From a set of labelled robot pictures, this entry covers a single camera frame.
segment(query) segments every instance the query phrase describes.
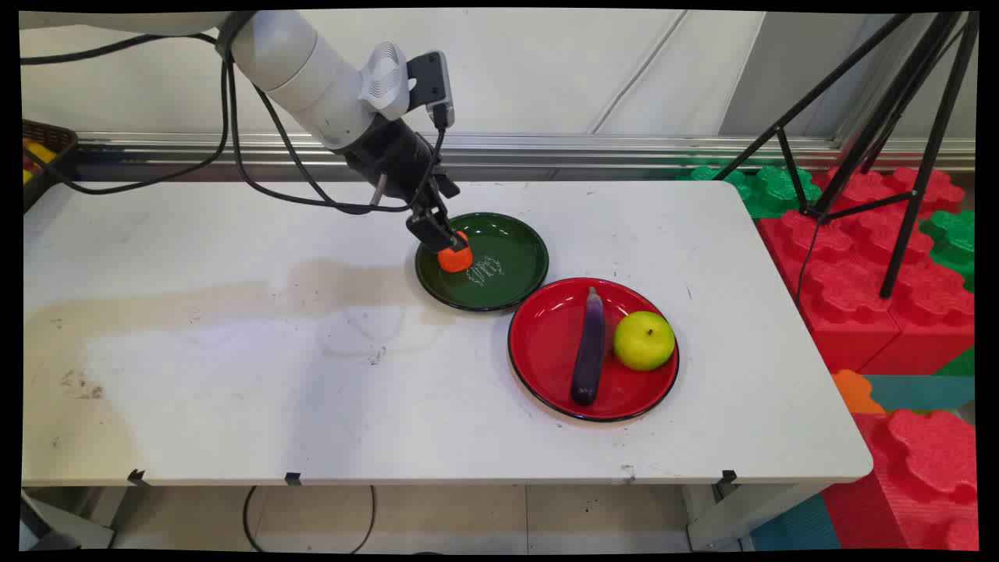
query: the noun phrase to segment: eggplant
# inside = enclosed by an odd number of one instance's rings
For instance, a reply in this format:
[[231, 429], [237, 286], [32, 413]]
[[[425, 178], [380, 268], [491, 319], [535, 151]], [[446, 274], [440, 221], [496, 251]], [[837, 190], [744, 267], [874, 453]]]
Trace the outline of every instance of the eggplant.
[[586, 315], [582, 320], [582, 338], [572, 371], [572, 401], [580, 406], [588, 406], [596, 399], [606, 353], [603, 332], [603, 300], [596, 294], [596, 289], [590, 287], [586, 295]]

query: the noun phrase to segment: red foam block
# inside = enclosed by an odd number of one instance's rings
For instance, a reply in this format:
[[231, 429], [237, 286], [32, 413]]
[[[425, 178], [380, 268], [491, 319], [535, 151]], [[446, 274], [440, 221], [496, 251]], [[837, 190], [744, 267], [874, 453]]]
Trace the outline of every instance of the red foam block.
[[[891, 254], [895, 251], [898, 231], [905, 216], [904, 207], [890, 205], [873, 211], [849, 215], [840, 219], [839, 225], [843, 232], [853, 238], [856, 256], [866, 260], [871, 271], [880, 273], [888, 269]], [[909, 237], [909, 245], [902, 256], [902, 263], [927, 263], [930, 250], [933, 249], [933, 238], [913, 229]]]
[[822, 492], [840, 545], [978, 550], [975, 429], [941, 411], [853, 419], [874, 470]]
[[[891, 175], [884, 178], [885, 185], [893, 193], [912, 191], [916, 184], [919, 170], [914, 168], [897, 168]], [[964, 190], [950, 182], [950, 176], [940, 170], [930, 172], [930, 180], [926, 185], [922, 205], [919, 207], [919, 219], [925, 220], [936, 211], [947, 211], [957, 214], [961, 212], [961, 200]]]
[[[822, 188], [824, 192], [838, 170], [838, 166], [830, 168], [816, 175], [812, 183]], [[846, 188], [840, 193], [836, 204], [832, 206], [832, 212], [844, 211], [850, 207], [871, 203], [892, 195], [895, 195], [895, 191], [885, 185], [884, 176], [877, 172], [862, 174], [857, 171], [846, 182]]]
[[864, 374], [932, 375], [975, 344], [975, 295], [961, 274], [932, 261], [902, 266], [890, 313], [900, 333]]
[[[793, 297], [814, 219], [788, 211], [760, 219], [757, 229]], [[820, 227], [801, 291], [802, 319], [830, 371], [860, 371], [899, 333], [888, 303], [877, 298], [879, 279], [854, 254], [853, 240], [838, 223]]]

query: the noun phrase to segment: tripod leg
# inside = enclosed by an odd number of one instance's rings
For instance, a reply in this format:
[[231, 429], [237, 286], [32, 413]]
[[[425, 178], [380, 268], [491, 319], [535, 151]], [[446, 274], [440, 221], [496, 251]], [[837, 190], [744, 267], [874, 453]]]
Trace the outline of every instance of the tripod leg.
[[808, 208], [808, 200], [805, 199], [805, 190], [801, 187], [801, 178], [798, 177], [798, 167], [794, 165], [794, 155], [791, 154], [791, 145], [787, 142], [783, 127], [777, 129], [777, 140], [780, 141], [780, 151], [784, 153], [787, 175], [791, 176], [791, 185], [794, 186], [794, 193], [798, 196], [798, 211], [803, 213]]
[[946, 53], [947, 50], [950, 49], [951, 45], [954, 44], [954, 41], [960, 38], [962, 33], [964, 33], [964, 26], [962, 26], [961, 29], [959, 29], [957, 33], [955, 33], [954, 36], [951, 37], [949, 41], [947, 41], [946, 45], [941, 45], [941, 48], [933, 57], [933, 62], [927, 61], [927, 64], [925, 64], [923, 68], [920, 69], [918, 75], [914, 77], [914, 80], [909, 85], [909, 88], [907, 89], [905, 94], [903, 94], [902, 99], [898, 102], [898, 105], [895, 107], [895, 111], [888, 119], [888, 125], [884, 128], [884, 131], [881, 132], [881, 136], [874, 143], [869, 153], [865, 156], [864, 164], [863, 166], [860, 167], [861, 174], [866, 174], [867, 172], [870, 171], [871, 167], [874, 165], [874, 162], [877, 161], [877, 157], [881, 154], [881, 150], [884, 149], [884, 145], [888, 142], [888, 137], [890, 137], [891, 133], [895, 131], [895, 125], [898, 123], [898, 120], [902, 117], [902, 113], [905, 111], [905, 108], [908, 107], [909, 102], [912, 101], [912, 98], [915, 97], [916, 92], [918, 92], [919, 88], [922, 87], [923, 82], [926, 82], [926, 78], [928, 78], [930, 73], [933, 72], [933, 69], [936, 68], [937, 63], [940, 62], [940, 59], [943, 58], [944, 53]]
[[954, 103], [957, 101], [957, 94], [961, 90], [961, 80], [968, 69], [968, 61], [971, 59], [971, 50], [975, 46], [975, 39], [978, 37], [978, 12], [968, 14], [968, 24], [961, 38], [961, 46], [957, 49], [954, 58], [954, 66], [950, 69], [950, 76], [947, 78], [947, 86], [943, 91], [943, 98], [940, 100], [940, 107], [937, 109], [936, 118], [933, 120], [933, 128], [930, 130], [930, 138], [926, 143], [926, 152], [923, 153], [923, 161], [919, 165], [919, 173], [916, 175], [916, 183], [913, 186], [914, 194], [909, 200], [909, 206], [905, 210], [905, 218], [902, 219], [902, 227], [898, 231], [898, 239], [895, 241], [895, 249], [891, 254], [891, 261], [888, 263], [888, 271], [884, 275], [884, 282], [881, 285], [881, 298], [891, 297], [891, 292], [895, 287], [895, 280], [898, 279], [898, 270], [902, 266], [902, 258], [905, 249], [909, 245], [909, 237], [912, 236], [912, 229], [916, 225], [916, 216], [919, 214], [919, 206], [926, 193], [926, 184], [930, 180], [930, 172], [936, 163], [937, 154], [940, 152], [940, 143], [943, 142], [943, 134], [947, 130], [947, 123], [954, 110]]
[[815, 98], [820, 96], [822, 92], [829, 89], [829, 86], [831, 86], [833, 82], [838, 80], [840, 76], [846, 74], [848, 70], [853, 68], [853, 65], [857, 64], [857, 61], [864, 58], [864, 56], [867, 53], [871, 52], [871, 50], [874, 49], [874, 47], [877, 47], [878, 44], [884, 40], [885, 37], [890, 35], [892, 31], [895, 31], [895, 28], [902, 25], [902, 23], [909, 18], [909, 15], [910, 14], [898, 14], [895, 17], [888, 20], [888, 23], [884, 24], [884, 26], [882, 26], [881, 29], [877, 30], [877, 32], [875, 32], [874, 35], [871, 35], [869, 39], [867, 39], [866, 41], [863, 42], [862, 45], [857, 47], [857, 50], [853, 51], [853, 53], [851, 53], [850, 56], [846, 58], [846, 60], [839, 63], [839, 66], [837, 66], [832, 72], [829, 73], [828, 76], [823, 78], [821, 82], [816, 84], [814, 88], [812, 88], [807, 94], [805, 94], [805, 97], [801, 98], [801, 100], [799, 100], [798, 103], [794, 104], [790, 109], [787, 110], [786, 113], [781, 115], [780, 118], [777, 119], [776, 123], [767, 127], [767, 129], [763, 131], [763, 134], [756, 137], [756, 140], [752, 141], [752, 143], [749, 146], [747, 146], [745, 150], [743, 150], [738, 156], [735, 157], [735, 160], [733, 160], [730, 164], [725, 166], [724, 169], [718, 172], [713, 179], [723, 180], [725, 179], [726, 176], [728, 176], [728, 174], [732, 173], [735, 170], [735, 168], [741, 166], [743, 162], [745, 162], [750, 156], [752, 156], [752, 153], [756, 152], [759, 149], [759, 147], [763, 146], [763, 144], [766, 143], [766, 141], [770, 140], [770, 138], [773, 137], [773, 135], [777, 132], [778, 128], [787, 125], [791, 121], [791, 119], [794, 119], [794, 117], [796, 117], [798, 113], [801, 113], [802, 109], [808, 107], [808, 104], [815, 101]]
[[960, 13], [952, 12], [939, 13], [933, 18], [933, 22], [930, 23], [929, 28], [923, 33], [922, 38], [919, 39], [919, 43], [912, 50], [912, 53], [909, 54], [909, 58], [905, 60], [901, 70], [892, 79], [888, 90], [874, 108], [870, 120], [860, 132], [857, 142], [850, 148], [846, 158], [843, 159], [839, 169], [836, 171], [836, 175], [833, 176], [832, 181], [825, 188], [825, 192], [822, 193], [818, 202], [815, 203], [816, 214], [823, 215], [829, 212], [833, 205], [836, 204], [847, 180], [853, 175], [854, 170], [856, 170], [857, 165], [860, 163], [860, 158], [868, 151], [875, 135], [886, 123], [891, 110], [895, 108], [898, 100], [905, 93], [905, 89], [912, 77], [926, 61], [932, 60], [931, 55], [937, 52], [937, 47], [940, 45], [940, 38], [950, 35], [958, 18], [960, 18]]

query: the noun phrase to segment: white wall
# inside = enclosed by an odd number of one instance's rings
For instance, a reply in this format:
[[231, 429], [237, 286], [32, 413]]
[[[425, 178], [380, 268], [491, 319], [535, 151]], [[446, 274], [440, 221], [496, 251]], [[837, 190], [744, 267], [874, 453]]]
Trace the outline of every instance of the white wall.
[[[762, 133], [869, 39], [891, 14], [767, 12], [722, 123], [721, 135]], [[784, 128], [831, 139], [880, 53], [862, 58]]]
[[[360, 67], [383, 40], [409, 57], [448, 56], [456, 132], [587, 132], [679, 15], [678, 10], [412, 8], [305, 10]], [[691, 11], [600, 129], [633, 135], [717, 133], [763, 12]], [[20, 33], [21, 56], [93, 48], [132, 34], [83, 26]], [[218, 56], [168, 39], [99, 59], [22, 67], [22, 114], [77, 131], [215, 132]], [[242, 132], [272, 132], [239, 78]], [[424, 111], [407, 121], [430, 129]], [[290, 130], [300, 130], [285, 119]]]

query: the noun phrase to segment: green apple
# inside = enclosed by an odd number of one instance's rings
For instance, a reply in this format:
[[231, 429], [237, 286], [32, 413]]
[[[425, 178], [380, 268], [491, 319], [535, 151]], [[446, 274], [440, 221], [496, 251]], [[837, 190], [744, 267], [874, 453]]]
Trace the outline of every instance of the green apple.
[[654, 312], [632, 312], [614, 330], [614, 354], [625, 367], [651, 371], [669, 360], [676, 349], [673, 329]]

